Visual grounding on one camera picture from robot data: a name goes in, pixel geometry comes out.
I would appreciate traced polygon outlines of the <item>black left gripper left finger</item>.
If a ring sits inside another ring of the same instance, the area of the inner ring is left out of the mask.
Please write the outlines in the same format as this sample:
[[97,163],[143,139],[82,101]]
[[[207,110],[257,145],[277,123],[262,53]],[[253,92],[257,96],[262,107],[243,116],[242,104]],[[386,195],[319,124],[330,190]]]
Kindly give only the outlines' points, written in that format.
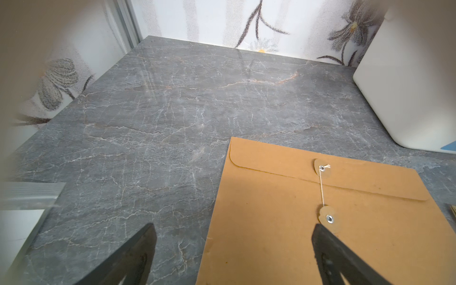
[[78,285],[144,285],[157,242],[153,223],[147,223],[112,255],[77,282]]

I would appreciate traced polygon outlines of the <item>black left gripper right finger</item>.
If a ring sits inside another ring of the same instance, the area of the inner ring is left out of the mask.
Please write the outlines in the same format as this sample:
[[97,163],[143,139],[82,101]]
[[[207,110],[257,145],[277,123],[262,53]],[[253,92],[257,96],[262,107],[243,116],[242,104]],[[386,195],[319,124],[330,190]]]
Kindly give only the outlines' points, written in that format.
[[324,285],[389,285],[390,282],[357,256],[326,227],[316,224],[312,246]]

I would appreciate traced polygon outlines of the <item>kraft file bag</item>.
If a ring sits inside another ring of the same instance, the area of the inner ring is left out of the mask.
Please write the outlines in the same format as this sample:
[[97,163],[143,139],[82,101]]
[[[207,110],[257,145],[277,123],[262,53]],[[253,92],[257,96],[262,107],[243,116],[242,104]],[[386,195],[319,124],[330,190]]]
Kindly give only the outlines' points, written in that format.
[[453,285],[456,234],[418,173],[233,137],[199,285],[319,285],[323,225],[395,285]]

